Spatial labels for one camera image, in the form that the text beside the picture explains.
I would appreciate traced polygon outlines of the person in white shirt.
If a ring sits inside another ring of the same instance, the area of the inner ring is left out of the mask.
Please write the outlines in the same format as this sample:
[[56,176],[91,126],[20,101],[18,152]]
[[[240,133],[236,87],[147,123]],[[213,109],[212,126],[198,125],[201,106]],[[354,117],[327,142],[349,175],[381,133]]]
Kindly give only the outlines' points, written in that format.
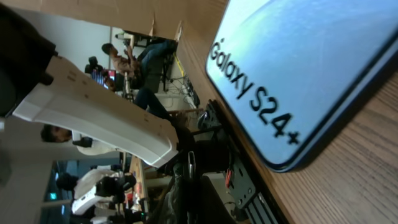
[[105,144],[101,141],[89,137],[81,137],[79,140],[73,140],[73,133],[71,130],[45,124],[41,130],[41,139],[43,142],[63,143],[72,140],[72,144],[84,155],[97,156],[107,154],[109,152],[119,151],[115,147]]

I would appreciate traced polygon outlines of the seated person in background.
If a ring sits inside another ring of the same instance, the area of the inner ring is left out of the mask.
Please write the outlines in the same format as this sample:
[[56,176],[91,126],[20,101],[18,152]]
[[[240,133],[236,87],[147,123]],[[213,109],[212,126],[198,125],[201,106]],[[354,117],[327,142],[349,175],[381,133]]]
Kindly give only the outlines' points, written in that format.
[[114,68],[122,75],[122,78],[124,78],[125,73],[127,74],[130,87],[134,89],[140,89],[144,86],[145,79],[150,71],[149,65],[153,60],[173,53],[176,48],[176,41],[165,40],[148,45],[136,58],[132,54],[132,47],[129,46],[124,51],[127,55],[127,58],[125,58],[119,55],[113,44],[106,43],[101,46],[102,51],[110,57]]

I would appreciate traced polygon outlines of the blue Galaxy S24 smartphone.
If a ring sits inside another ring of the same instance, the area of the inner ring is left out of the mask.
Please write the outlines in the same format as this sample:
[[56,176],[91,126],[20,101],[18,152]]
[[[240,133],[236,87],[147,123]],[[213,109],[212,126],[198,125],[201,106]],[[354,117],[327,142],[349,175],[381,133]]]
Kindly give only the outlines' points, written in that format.
[[304,165],[397,66],[397,0],[229,1],[205,70],[263,164]]

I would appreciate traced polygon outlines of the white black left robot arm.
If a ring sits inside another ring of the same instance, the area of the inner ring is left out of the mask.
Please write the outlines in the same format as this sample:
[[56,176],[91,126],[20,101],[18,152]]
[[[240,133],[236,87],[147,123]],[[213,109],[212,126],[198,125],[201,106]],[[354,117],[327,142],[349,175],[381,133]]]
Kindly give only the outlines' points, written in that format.
[[226,170],[224,144],[196,141],[175,121],[103,88],[60,57],[55,45],[23,17],[1,6],[1,116],[51,124],[83,136],[77,144],[103,143],[171,174],[176,164],[199,173]]

